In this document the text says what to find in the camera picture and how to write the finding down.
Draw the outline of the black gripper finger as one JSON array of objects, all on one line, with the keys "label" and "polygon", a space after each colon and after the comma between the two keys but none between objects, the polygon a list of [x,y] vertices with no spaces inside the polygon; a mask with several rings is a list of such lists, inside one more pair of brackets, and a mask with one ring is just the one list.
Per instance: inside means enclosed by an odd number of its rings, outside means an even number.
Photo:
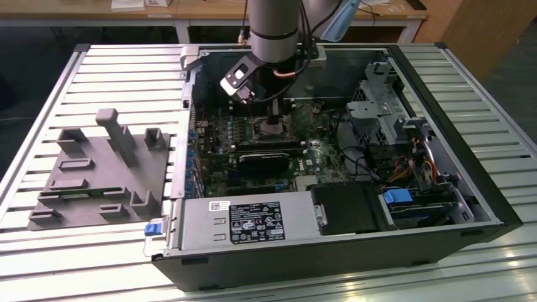
[{"label": "black gripper finger", "polygon": [[273,99],[268,106],[268,124],[277,125],[280,123],[280,116],[280,101]]}]

